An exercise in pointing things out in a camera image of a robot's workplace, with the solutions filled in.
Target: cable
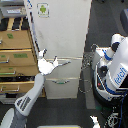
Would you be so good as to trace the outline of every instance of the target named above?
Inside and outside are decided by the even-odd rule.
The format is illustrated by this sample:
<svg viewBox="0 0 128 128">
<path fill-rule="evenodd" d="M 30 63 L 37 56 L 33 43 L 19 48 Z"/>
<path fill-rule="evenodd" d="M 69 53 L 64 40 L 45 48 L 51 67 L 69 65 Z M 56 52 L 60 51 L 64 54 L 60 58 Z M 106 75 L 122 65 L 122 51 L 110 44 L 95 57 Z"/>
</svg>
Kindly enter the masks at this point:
<svg viewBox="0 0 128 128">
<path fill-rule="evenodd" d="M 92 83 L 89 80 L 83 80 L 83 81 L 84 82 L 88 82 L 91 85 L 90 88 L 89 88 L 89 90 L 87 90 L 87 91 L 82 91 L 81 88 L 80 88 L 80 86 L 79 86 L 79 91 L 85 94 L 85 93 L 88 93 L 88 92 L 90 92 L 92 90 Z"/>
<path fill-rule="evenodd" d="M 128 93 L 128 90 L 124 93 L 124 97 L 123 97 L 122 102 L 121 102 L 121 118 L 120 118 L 120 122 L 119 122 L 118 128 L 120 128 L 120 125 L 121 125 L 121 121 L 122 121 L 122 107 L 123 107 L 124 98 L 127 95 L 127 93 Z"/>
<path fill-rule="evenodd" d="M 106 128 L 106 125 L 108 124 L 109 127 L 111 128 L 114 128 L 114 126 L 118 123 L 118 113 L 114 113 L 114 109 L 115 107 L 113 107 L 113 111 L 112 111 L 112 114 L 108 117 L 105 125 L 104 125 L 104 128 Z"/>
<path fill-rule="evenodd" d="M 94 51 L 93 51 L 93 46 L 96 46 L 96 48 L 99 48 L 99 46 L 98 46 L 97 44 L 92 44 L 92 46 L 91 46 L 92 52 L 94 52 Z"/>
</svg>

